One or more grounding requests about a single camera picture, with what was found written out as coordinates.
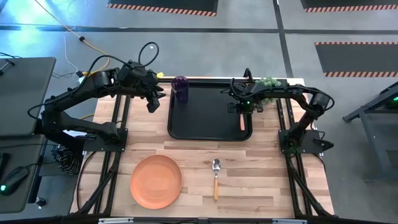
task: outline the spoon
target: spoon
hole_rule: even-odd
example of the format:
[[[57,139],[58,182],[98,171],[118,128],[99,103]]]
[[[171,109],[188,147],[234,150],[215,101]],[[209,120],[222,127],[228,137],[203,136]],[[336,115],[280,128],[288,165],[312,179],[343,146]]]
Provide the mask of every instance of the spoon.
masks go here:
[[[213,160],[213,165],[211,166],[211,168],[216,173],[214,181],[214,200],[218,200],[218,171],[221,169],[220,160]]]

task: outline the purple cup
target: purple cup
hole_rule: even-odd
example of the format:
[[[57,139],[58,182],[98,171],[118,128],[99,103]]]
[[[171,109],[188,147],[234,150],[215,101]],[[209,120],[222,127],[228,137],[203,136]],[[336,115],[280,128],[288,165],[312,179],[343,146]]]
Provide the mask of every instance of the purple cup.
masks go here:
[[[183,76],[175,77],[172,80],[172,89],[179,103],[188,102],[189,80]]]

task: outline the plate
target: plate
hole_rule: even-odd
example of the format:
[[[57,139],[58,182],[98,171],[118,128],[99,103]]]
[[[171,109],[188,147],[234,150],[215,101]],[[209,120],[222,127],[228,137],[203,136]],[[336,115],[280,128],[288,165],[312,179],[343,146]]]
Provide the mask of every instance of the plate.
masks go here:
[[[177,199],[181,188],[181,169],[167,156],[149,156],[132,172],[131,194],[145,208],[160,209],[170,205]]]

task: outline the concrete floor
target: concrete floor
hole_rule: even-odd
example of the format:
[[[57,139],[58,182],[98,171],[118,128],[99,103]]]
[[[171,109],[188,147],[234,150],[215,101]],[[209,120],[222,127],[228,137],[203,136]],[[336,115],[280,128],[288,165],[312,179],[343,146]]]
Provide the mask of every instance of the concrete floor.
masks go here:
[[[70,1],[42,2],[46,2],[46,8],[64,23],[72,25],[66,13]],[[148,32],[125,32],[122,29],[113,29],[111,32],[80,32],[108,54],[125,60],[136,60],[142,45],[148,41],[156,41],[160,45],[160,54],[150,68],[156,72],[164,72],[165,75],[240,77],[244,69],[249,67],[256,77],[286,77],[279,34],[276,33],[278,26],[274,3],[277,1],[220,0],[216,17],[115,10],[105,7],[107,0],[87,2],[86,6],[84,0],[77,0],[70,7],[71,18],[77,26],[83,28],[185,29],[176,30],[179,32],[156,32],[155,29]],[[285,29],[398,30],[395,22],[398,11],[311,14],[303,11],[299,0],[279,0],[279,4]],[[32,27],[21,27],[23,24],[59,25],[34,1],[8,1],[0,12],[0,51],[21,57],[56,57],[55,72],[74,71],[65,60],[63,32],[39,31]],[[21,30],[4,30],[6,26]],[[198,32],[190,30],[191,28],[223,30]],[[79,69],[86,70],[99,54],[84,46],[74,35],[66,34],[66,37],[69,59]],[[304,78],[307,86],[317,87],[336,100],[336,106],[316,123],[319,130],[326,131],[325,139],[335,143],[335,147],[327,151],[324,158],[335,213],[343,218],[398,223],[398,184],[362,181],[366,175],[377,172],[379,168],[361,122],[354,120],[351,124],[346,124],[341,119],[397,79],[326,78],[313,44],[318,41],[397,41],[398,35],[288,34],[285,38],[293,76]],[[144,58],[151,58],[153,53],[154,51],[149,50]],[[118,66],[119,63],[111,61],[109,68]],[[62,93],[67,87],[75,87],[77,84],[74,78],[52,78],[47,97]],[[69,109],[68,113],[78,118],[93,113],[95,105],[96,100],[90,100]],[[27,206],[21,216],[0,215],[0,220],[66,214],[72,201],[71,186],[74,186],[76,179],[62,175],[49,178],[42,183],[39,193],[40,197],[49,198],[46,207],[37,212],[35,207]]]

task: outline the wooden table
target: wooden table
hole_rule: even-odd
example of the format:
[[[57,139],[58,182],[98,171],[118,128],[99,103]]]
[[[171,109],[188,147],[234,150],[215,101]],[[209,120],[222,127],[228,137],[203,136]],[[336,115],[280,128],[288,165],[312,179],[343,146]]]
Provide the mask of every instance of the wooden table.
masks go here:
[[[287,81],[291,85],[304,84],[303,79],[299,78]],[[263,113],[253,114],[253,134],[247,141],[180,141],[171,138],[167,132],[171,87],[170,84],[161,86],[167,96],[160,99],[160,107],[155,113],[147,112],[146,100],[135,98],[131,101],[127,121],[129,137],[119,166],[113,217],[294,217],[286,162],[277,138],[280,126],[275,103],[266,105]],[[99,99],[94,122],[111,121],[114,102],[115,99],[110,97]],[[294,100],[292,107],[298,121],[304,110]],[[143,158],[154,154],[173,158],[183,174],[180,196],[174,203],[159,210],[141,207],[130,192],[130,178],[135,166]],[[100,152],[94,155],[83,173],[79,189],[81,204],[88,200],[98,185],[103,157],[104,153]],[[218,201],[213,200],[214,172],[211,162],[214,158],[219,158],[222,164],[218,173]],[[322,163],[314,155],[303,154],[303,164],[308,188],[324,208],[333,213]],[[108,187],[104,192],[101,209],[106,204]],[[304,212],[301,190],[298,190],[298,196]],[[75,210],[74,200],[71,212]]]

